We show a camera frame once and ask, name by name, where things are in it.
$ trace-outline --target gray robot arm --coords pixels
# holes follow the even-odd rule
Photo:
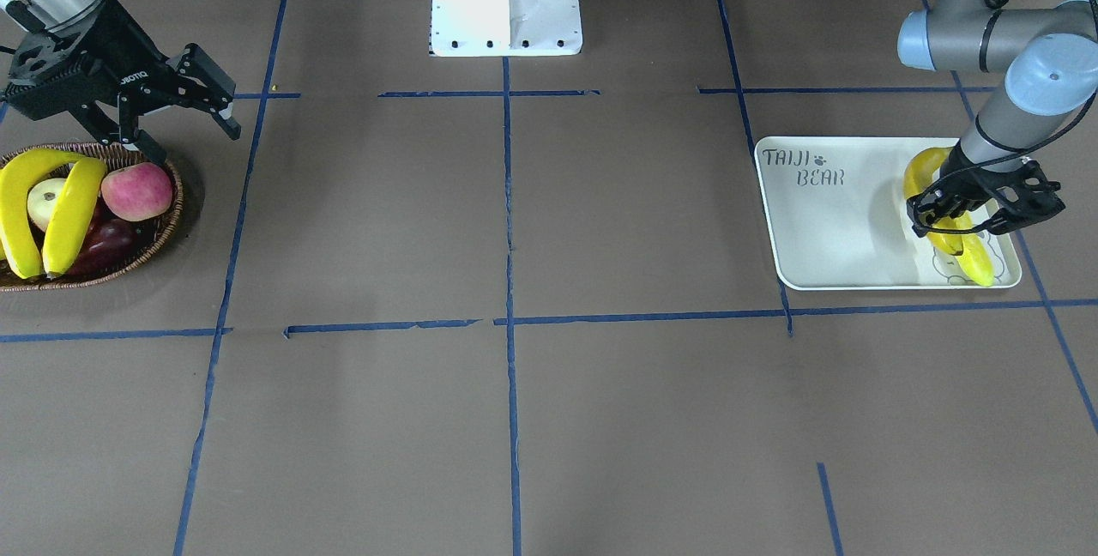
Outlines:
[[[0,0],[26,33],[11,52],[2,101],[32,120],[71,114],[97,142],[120,143],[161,163],[166,153],[137,126],[179,105],[210,115],[233,140],[236,85],[195,44],[169,58],[117,0]],[[116,120],[100,103],[117,109]]]
[[[1028,154],[1063,135],[1094,101],[1098,12],[1094,0],[1039,10],[1005,10],[1007,1],[935,0],[933,9],[910,13],[901,25],[897,48],[909,67],[1006,73],[943,164],[941,178],[908,201],[919,236],[941,232],[931,227],[934,222],[990,199],[999,211],[968,232],[1004,234],[1064,209],[1055,193],[1060,185]]]

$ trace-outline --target floor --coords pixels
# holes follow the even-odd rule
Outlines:
[[[122,2],[244,137],[146,118],[173,244],[0,294],[0,553],[1098,554],[1098,120],[1016,288],[776,276],[753,142],[956,137],[998,85],[898,63],[922,0],[582,0],[509,60],[428,56],[430,0]]]

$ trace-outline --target fruit basket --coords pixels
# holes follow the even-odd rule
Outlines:
[[[133,166],[147,160],[141,153],[136,151],[128,151],[117,145],[102,146],[96,143],[44,144],[22,148],[3,155],[0,157],[0,168],[7,165],[8,162],[13,159],[20,153],[31,148],[42,147],[70,151],[71,153],[79,153],[80,155],[88,157],[96,157],[107,164],[109,171],[117,170],[124,168],[125,166]],[[179,171],[170,162],[165,165],[164,169],[168,173],[168,178],[171,179],[172,202],[168,210],[163,214],[133,224],[134,231],[143,237],[143,247],[112,267],[100,269],[87,275],[61,276],[52,280],[47,280],[44,277],[36,279],[21,279],[10,270],[7,262],[0,262],[0,292],[55,290],[94,286],[97,283],[102,283],[121,277],[122,275],[125,275],[147,263],[154,255],[157,254],[157,252],[161,249],[161,247],[164,247],[168,240],[171,238],[183,211],[183,185],[179,177]],[[63,178],[67,176],[68,171],[68,166],[60,166],[60,168],[51,173],[49,177]]]

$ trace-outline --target white tray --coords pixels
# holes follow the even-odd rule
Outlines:
[[[920,151],[956,138],[762,138],[755,166],[774,264],[795,290],[926,290],[984,288],[956,260],[911,231],[904,169]],[[972,213],[988,218],[988,207]],[[1009,235],[979,234],[995,264],[991,288],[1022,276]]]

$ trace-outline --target banana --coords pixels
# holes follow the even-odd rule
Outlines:
[[[949,148],[928,148],[922,153],[915,156],[914,159],[907,165],[907,169],[904,170],[904,198],[912,198],[922,193],[922,189],[927,189],[927,186],[933,182],[934,171],[938,170],[945,162],[945,157],[949,157]],[[937,227],[952,230],[954,229],[954,223],[952,218],[946,218],[940,220]],[[950,256],[956,256],[962,251],[964,251],[964,244],[961,241],[962,235],[957,234],[941,234],[941,233],[930,233],[927,238],[934,244],[945,254]]]
[[[904,198],[922,193],[934,180],[934,173],[949,157],[950,148],[928,148],[911,159],[904,170]],[[968,230],[972,216],[965,212],[960,218],[945,218],[934,222],[934,227],[943,230]],[[995,283],[995,267],[991,255],[975,234],[941,234],[930,232],[927,238],[942,253],[956,258],[957,266],[968,278],[981,286]]]
[[[0,169],[0,245],[12,273],[23,279],[43,274],[42,254],[31,235],[26,194],[47,174],[86,159],[78,153],[56,148],[32,148],[16,155]]]
[[[93,157],[80,159],[57,196],[54,216],[46,226],[42,264],[49,279],[64,275],[80,252],[88,224],[99,198],[99,184],[107,176],[107,164]]]

